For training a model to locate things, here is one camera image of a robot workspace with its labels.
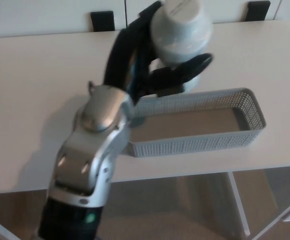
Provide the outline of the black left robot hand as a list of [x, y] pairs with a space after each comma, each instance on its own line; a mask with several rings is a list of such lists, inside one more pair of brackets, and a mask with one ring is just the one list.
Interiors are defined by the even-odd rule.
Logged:
[[212, 54], [204, 53], [176, 68], [167, 66], [149, 71], [150, 63], [158, 58], [149, 25], [161, 6], [160, 1], [154, 2], [119, 33], [107, 63], [104, 84], [126, 92], [134, 104], [143, 96], [183, 93], [184, 84], [197, 77], [213, 60]]

